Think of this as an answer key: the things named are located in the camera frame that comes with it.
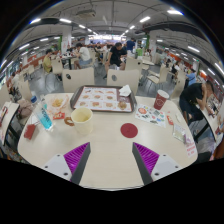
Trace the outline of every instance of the white chair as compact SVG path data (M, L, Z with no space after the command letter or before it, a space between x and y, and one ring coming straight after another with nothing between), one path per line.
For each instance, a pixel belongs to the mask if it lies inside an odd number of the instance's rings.
M157 78L156 76L148 76L147 77L147 79L148 79L147 82L150 80L151 81L151 85L152 85L152 83L154 83L155 84L155 88L156 88L156 86L158 84L160 85L160 84L163 84L164 82L166 82L168 71L169 71L168 68L166 68L166 67L162 68L162 70L160 72L160 77L159 78Z
M107 77L108 86L129 85L133 94L136 95L138 90L138 81L139 81L139 71L137 69L130 70L130 71L129 70L120 71L120 70L112 70L112 69L108 70L108 77Z
M95 85L93 68L64 69L62 76L65 93L74 93L79 87L84 85Z

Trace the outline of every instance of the chair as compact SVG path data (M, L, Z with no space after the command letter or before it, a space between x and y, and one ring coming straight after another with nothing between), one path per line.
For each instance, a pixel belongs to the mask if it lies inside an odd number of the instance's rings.
M138 90L138 81L139 81L139 71L135 70L108 70L108 77L107 77L107 85L108 86L125 86L129 85L130 89L136 95Z
M0 89L0 105L1 105L1 107L3 107L5 102L10 102L10 101L11 101L11 99L10 99L10 96L9 96L7 85L5 83L2 86L2 88Z
M170 100L176 104L179 110L180 110L179 98L180 98L180 94L184 90L184 85L185 85L185 80L182 77L178 78L177 84L175 85L173 93L170 96Z
M30 91L29 82L20 82L18 81L19 92L22 95L22 99L30 101L32 93Z
M77 70L64 69L62 76L65 93L74 93L79 87L84 85L95 85L93 68Z
M148 79L147 82L150 80L151 81L151 85L152 85L152 83L154 83L155 84L155 87L158 84L160 85L160 84L166 82L168 70L169 69L166 68L166 67L163 67L163 68L161 67L160 76L158 78L156 76L148 76L147 77L147 79Z

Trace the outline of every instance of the red cup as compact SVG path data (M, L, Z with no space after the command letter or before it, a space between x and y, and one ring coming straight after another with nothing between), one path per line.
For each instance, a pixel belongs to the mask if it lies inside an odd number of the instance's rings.
M169 98L169 95L163 90L158 90L156 100L154 103L154 108L157 110L161 110L166 100Z

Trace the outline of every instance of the ceiling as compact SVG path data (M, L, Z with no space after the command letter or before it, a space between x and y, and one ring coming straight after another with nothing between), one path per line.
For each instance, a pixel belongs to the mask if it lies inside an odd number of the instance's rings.
M78 12L89 9L95 10L95 17L82 19L76 16ZM211 43L185 16L167 13L170 9L170 6L158 0L62 1L42 13L39 16L41 22L30 24L21 31L11 44L6 56L7 63L2 66L0 72L11 60L15 61L24 52L19 50L19 47L24 44L29 43L28 49L32 52L34 47L38 46L40 50L47 47L46 44L57 43L54 37L62 35L64 26L72 26L72 36L78 37L91 34L86 29L80 28L79 24L99 34L106 32L115 35L121 35L134 25L135 28L129 30L127 36L138 39L145 35L145 31L150 32L150 35L156 33L156 37L163 39L164 46L172 46L179 53L186 52L191 62L192 57L200 59L204 66L203 70L207 70L210 65L217 76L217 81L224 83L223 74L214 66L214 63L220 60ZM146 16L150 16L150 20L140 23L139 21ZM72 23L60 22L60 18L69 19ZM44 37L48 37L49 41L40 42L40 39ZM196 46L200 53L190 50L188 45Z

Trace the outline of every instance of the dining table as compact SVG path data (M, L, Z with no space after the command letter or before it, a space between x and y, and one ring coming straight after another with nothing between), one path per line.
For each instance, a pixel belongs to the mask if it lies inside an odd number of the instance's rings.
M45 96L49 104L53 97L69 99L74 93L48 94ZM155 98L135 97L137 104L153 107ZM65 117L70 117L74 109L70 103L62 109ZM174 123L186 130L191 140L193 136L177 106L167 100L162 110ZM68 126L64 120L53 120L52 131L45 131L41 124L36 125L32 139L24 138L27 125L21 134L18 152L31 165L43 167L56 154L66 154L76 147L90 142L91 153L87 160L80 186L91 189L133 189L144 186L138 165L132 153L133 143L141 144L159 155L167 154L182 168L190 166L197 159L197 152L188 156L183 142L173 137L173 125L165 119L166 127L156 126L135 118L132 113L113 113L93 111L93 131L88 135L77 132L74 126ZM135 125L138 134L134 138L126 138L121 134L121 126L126 123Z

